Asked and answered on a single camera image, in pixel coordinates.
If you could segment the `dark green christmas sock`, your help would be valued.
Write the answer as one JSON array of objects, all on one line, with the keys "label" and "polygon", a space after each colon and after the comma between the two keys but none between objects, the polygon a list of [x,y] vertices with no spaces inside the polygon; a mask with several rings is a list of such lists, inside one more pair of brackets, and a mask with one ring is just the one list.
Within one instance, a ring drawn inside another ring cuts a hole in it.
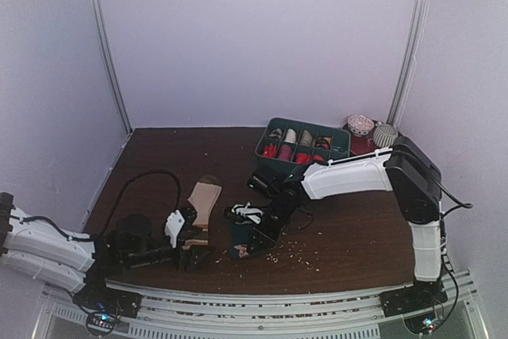
[{"label": "dark green christmas sock", "polygon": [[229,256],[233,260],[242,260],[248,258],[247,243],[248,234],[255,224],[238,225],[230,222],[231,241],[229,247]]}]

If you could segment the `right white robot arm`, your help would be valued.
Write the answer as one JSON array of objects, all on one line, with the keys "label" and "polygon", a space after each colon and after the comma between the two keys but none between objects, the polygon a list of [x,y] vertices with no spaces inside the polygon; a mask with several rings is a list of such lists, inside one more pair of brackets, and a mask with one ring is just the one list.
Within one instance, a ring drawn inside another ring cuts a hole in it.
[{"label": "right white robot arm", "polygon": [[414,278],[407,302],[421,309],[437,296],[445,253],[445,217],[441,200],[447,196],[454,209],[471,209],[441,182],[435,163],[408,137],[368,154],[341,160],[314,160],[298,164],[289,172],[263,165],[250,176],[248,186],[269,203],[253,206],[239,203],[225,209],[232,223],[229,250],[235,260],[250,259],[271,250],[291,215],[305,202],[364,191],[394,194],[398,208],[409,224],[414,249]]}]

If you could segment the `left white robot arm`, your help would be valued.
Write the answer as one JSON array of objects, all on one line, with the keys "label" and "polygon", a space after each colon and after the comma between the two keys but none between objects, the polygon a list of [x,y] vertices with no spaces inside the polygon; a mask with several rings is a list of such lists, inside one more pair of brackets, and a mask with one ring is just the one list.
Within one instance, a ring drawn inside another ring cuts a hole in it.
[{"label": "left white robot arm", "polygon": [[204,229],[196,225],[193,208],[169,214],[157,237],[151,220],[130,214],[105,235],[61,229],[45,216],[29,216],[1,194],[1,262],[83,297],[96,310],[114,304],[106,281],[124,271],[172,262],[181,272],[199,267],[214,248],[198,240]]}]

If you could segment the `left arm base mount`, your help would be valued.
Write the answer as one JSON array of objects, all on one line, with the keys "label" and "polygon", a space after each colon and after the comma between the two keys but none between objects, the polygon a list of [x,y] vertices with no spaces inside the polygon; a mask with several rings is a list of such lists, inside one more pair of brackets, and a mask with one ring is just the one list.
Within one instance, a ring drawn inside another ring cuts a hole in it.
[{"label": "left arm base mount", "polygon": [[74,304],[114,316],[136,318],[142,297],[138,293],[112,288],[81,290],[72,297]]}]

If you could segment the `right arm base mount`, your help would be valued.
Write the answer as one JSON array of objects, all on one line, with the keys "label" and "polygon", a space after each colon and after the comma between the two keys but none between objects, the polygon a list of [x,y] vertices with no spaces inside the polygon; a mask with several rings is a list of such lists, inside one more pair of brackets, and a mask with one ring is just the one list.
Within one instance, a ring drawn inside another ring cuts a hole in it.
[{"label": "right arm base mount", "polygon": [[379,295],[386,318],[433,307],[448,301],[447,293],[437,284],[415,283],[412,286],[384,291]]}]

